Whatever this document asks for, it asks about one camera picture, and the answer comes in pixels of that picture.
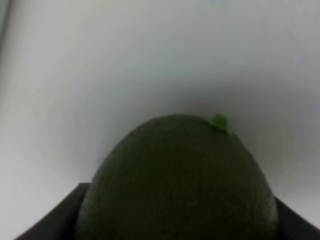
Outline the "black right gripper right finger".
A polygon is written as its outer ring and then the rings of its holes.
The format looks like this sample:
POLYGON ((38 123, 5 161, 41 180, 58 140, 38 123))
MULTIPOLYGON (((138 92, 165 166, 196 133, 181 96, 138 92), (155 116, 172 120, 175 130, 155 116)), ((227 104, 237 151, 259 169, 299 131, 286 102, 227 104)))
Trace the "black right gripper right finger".
POLYGON ((279 230, 277 240, 320 240, 320 230, 276 199, 279 230))

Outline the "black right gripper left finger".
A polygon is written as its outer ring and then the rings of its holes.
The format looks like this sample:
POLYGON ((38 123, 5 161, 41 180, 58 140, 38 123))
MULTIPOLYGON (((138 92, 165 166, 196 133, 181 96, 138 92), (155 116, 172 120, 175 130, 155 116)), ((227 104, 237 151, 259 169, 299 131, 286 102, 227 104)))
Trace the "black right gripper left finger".
POLYGON ((18 240, 73 240, 75 227, 90 183, 79 184, 59 205, 18 240))

